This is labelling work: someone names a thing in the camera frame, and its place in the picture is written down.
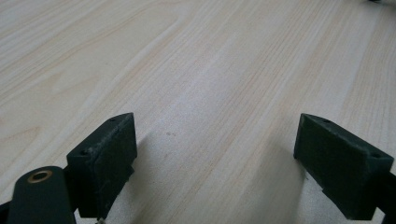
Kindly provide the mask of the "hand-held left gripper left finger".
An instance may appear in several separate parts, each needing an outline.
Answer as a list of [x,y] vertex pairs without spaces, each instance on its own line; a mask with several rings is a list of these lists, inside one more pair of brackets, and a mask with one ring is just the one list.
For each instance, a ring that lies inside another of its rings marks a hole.
[[134,172],[136,157],[134,115],[106,120],[66,156],[72,207],[82,217],[105,219]]

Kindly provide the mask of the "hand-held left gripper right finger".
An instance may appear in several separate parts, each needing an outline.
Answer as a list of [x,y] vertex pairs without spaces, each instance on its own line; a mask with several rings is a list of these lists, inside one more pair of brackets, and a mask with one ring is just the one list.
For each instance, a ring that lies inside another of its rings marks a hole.
[[336,123],[302,114],[293,157],[350,220],[370,220],[380,209],[394,219],[394,158]]

